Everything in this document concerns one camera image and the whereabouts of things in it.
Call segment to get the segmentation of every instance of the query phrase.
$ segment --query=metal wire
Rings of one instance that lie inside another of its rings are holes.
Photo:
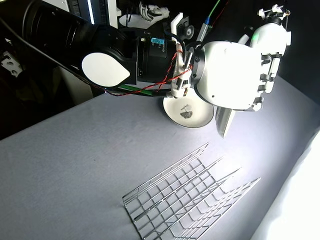
[[[221,186],[237,171],[215,179],[199,159],[208,143],[141,184],[122,199],[142,240],[197,240],[226,213],[259,178],[229,192]]]

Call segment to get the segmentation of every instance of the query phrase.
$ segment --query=bright white light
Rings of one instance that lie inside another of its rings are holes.
[[[94,13],[92,12],[91,0],[87,0],[87,2],[88,2],[88,7],[89,7],[89,14],[90,14],[91,23],[95,24]]]

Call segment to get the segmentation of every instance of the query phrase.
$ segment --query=wire grid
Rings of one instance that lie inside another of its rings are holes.
[[[209,169],[222,158],[204,166],[199,157],[207,146],[208,143],[123,197],[142,240],[198,239],[253,187],[252,181],[224,192],[220,186],[237,170],[216,180]]]

